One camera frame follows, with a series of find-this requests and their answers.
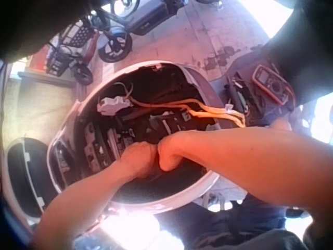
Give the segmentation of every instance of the wiring harness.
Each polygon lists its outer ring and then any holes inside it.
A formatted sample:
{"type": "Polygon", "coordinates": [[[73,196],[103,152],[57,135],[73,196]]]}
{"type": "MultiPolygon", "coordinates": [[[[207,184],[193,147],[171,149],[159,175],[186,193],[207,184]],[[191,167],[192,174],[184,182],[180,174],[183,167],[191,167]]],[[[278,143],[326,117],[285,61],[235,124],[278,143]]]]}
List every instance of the wiring harness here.
{"type": "Polygon", "coordinates": [[[129,99],[133,104],[136,104],[137,106],[144,108],[180,108],[182,110],[186,110],[189,114],[195,117],[227,119],[234,122],[240,128],[245,128],[245,116],[235,110],[209,107],[194,98],[189,98],[169,103],[162,103],[162,104],[142,103],[131,97],[131,93],[133,92],[134,88],[133,84],[129,91],[124,83],[117,82],[115,84],[122,85],[126,92],[126,95],[123,98],[129,99]],[[196,103],[203,111],[194,111],[187,105],[188,103],[196,103]]]}

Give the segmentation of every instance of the sunlight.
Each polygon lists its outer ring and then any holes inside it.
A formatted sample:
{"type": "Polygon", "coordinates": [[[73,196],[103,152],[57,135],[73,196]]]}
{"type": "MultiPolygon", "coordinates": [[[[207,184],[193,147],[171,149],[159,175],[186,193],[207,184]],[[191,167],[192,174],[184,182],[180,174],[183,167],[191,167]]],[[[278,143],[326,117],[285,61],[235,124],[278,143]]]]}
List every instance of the sunlight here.
{"type": "Polygon", "coordinates": [[[239,0],[253,15],[269,38],[275,36],[292,13],[292,9],[274,0],[239,0]]]}
{"type": "Polygon", "coordinates": [[[161,231],[147,250],[184,250],[183,242],[168,231],[161,231]]]}
{"type": "Polygon", "coordinates": [[[317,100],[312,120],[311,135],[319,141],[329,143],[333,133],[333,124],[329,121],[329,113],[333,106],[333,93],[322,96],[317,100]]]}
{"type": "Polygon", "coordinates": [[[100,227],[126,250],[144,250],[160,232],[158,220],[142,212],[109,216],[100,227]]]}
{"type": "Polygon", "coordinates": [[[303,235],[308,226],[312,223],[312,217],[308,216],[306,218],[296,218],[286,220],[286,229],[297,235],[298,238],[303,240],[303,235]]]}
{"type": "Polygon", "coordinates": [[[123,5],[123,3],[121,2],[121,0],[117,0],[115,3],[114,3],[114,13],[117,15],[117,16],[120,16],[125,10],[125,6],[123,5]]]}

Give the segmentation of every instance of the red multimeter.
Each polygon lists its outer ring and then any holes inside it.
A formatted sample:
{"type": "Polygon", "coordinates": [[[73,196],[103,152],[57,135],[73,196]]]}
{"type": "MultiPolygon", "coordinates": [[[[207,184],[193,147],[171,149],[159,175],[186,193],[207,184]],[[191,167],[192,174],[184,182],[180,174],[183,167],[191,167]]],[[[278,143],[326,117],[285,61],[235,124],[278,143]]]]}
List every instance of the red multimeter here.
{"type": "Polygon", "coordinates": [[[294,100],[294,93],[289,87],[289,83],[268,67],[263,65],[257,66],[252,80],[280,105],[286,104],[289,100],[289,94],[291,94],[294,100]]]}

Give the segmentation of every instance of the wheel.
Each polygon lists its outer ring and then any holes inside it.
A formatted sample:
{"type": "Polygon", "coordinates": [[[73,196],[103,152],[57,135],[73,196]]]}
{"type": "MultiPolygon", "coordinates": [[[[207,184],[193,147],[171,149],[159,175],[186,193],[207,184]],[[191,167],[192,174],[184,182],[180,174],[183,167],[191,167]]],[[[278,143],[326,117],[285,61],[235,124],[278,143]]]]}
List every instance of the wheel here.
{"type": "Polygon", "coordinates": [[[109,42],[98,49],[99,58],[106,63],[116,63],[124,59],[132,50],[133,40],[126,32],[108,37],[109,42]]]}
{"type": "Polygon", "coordinates": [[[88,69],[87,65],[77,63],[72,67],[72,72],[79,84],[87,86],[93,83],[93,74],[88,69]]]}
{"type": "Polygon", "coordinates": [[[139,4],[140,0],[111,0],[111,12],[126,18],[138,9],[139,4]]]}

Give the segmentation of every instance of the cable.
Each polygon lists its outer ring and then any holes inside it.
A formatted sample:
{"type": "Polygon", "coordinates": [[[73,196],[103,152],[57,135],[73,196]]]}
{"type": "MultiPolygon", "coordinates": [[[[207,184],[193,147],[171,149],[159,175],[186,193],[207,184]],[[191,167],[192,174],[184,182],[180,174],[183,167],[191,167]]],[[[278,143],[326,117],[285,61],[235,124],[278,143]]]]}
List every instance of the cable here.
{"type": "Polygon", "coordinates": [[[199,117],[199,118],[220,118],[220,119],[227,119],[233,121],[237,126],[240,128],[245,128],[245,116],[235,110],[227,110],[225,108],[214,108],[209,107],[196,100],[194,98],[185,99],[181,101],[174,101],[169,103],[163,104],[149,104],[149,103],[142,103],[131,97],[131,92],[133,91],[133,85],[131,90],[128,91],[125,84],[122,82],[117,82],[115,84],[122,85],[125,89],[126,96],[125,98],[130,99],[130,101],[140,107],[144,108],[180,108],[181,110],[187,110],[192,116],[199,117]],[[196,103],[198,104],[204,111],[194,111],[191,109],[186,103],[196,103]]]}

